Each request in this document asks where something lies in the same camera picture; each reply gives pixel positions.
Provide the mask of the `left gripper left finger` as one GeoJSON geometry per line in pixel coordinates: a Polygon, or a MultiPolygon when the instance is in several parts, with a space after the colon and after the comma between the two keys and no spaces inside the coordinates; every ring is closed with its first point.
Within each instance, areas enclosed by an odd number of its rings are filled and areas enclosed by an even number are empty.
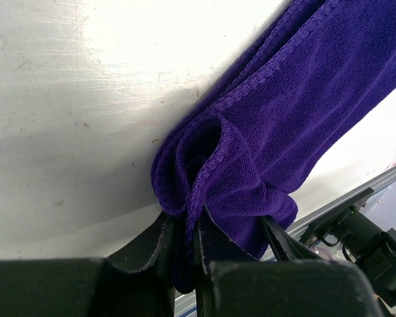
{"type": "Polygon", "coordinates": [[[0,260],[0,316],[173,316],[174,222],[107,258],[0,260]]]}

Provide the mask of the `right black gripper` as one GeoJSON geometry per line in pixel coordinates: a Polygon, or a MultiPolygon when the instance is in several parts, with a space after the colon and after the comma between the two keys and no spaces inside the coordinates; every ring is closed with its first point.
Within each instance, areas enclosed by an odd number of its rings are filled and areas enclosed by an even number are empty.
{"type": "Polygon", "coordinates": [[[340,244],[345,259],[364,272],[375,293],[396,307],[396,230],[384,231],[362,214],[373,194],[368,188],[320,216],[308,225],[300,242],[272,217],[259,217],[263,239],[280,262],[323,260],[306,246],[318,241],[330,247],[340,244]]]}

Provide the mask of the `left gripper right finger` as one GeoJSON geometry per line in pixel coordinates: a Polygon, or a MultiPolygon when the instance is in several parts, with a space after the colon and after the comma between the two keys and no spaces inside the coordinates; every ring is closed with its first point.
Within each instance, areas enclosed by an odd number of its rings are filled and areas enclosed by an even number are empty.
{"type": "Polygon", "coordinates": [[[260,261],[204,209],[194,232],[198,316],[382,316],[365,275],[349,262],[260,261]]]}

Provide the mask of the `purple towel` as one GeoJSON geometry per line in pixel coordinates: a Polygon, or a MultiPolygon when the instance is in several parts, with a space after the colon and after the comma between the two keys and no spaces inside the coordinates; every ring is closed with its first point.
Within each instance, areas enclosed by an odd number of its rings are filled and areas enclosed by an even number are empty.
{"type": "Polygon", "coordinates": [[[248,254],[262,216],[295,220],[291,198],[317,161],[396,88],[396,1],[292,1],[174,128],[152,188],[175,218],[174,287],[195,287],[203,211],[248,254]]]}

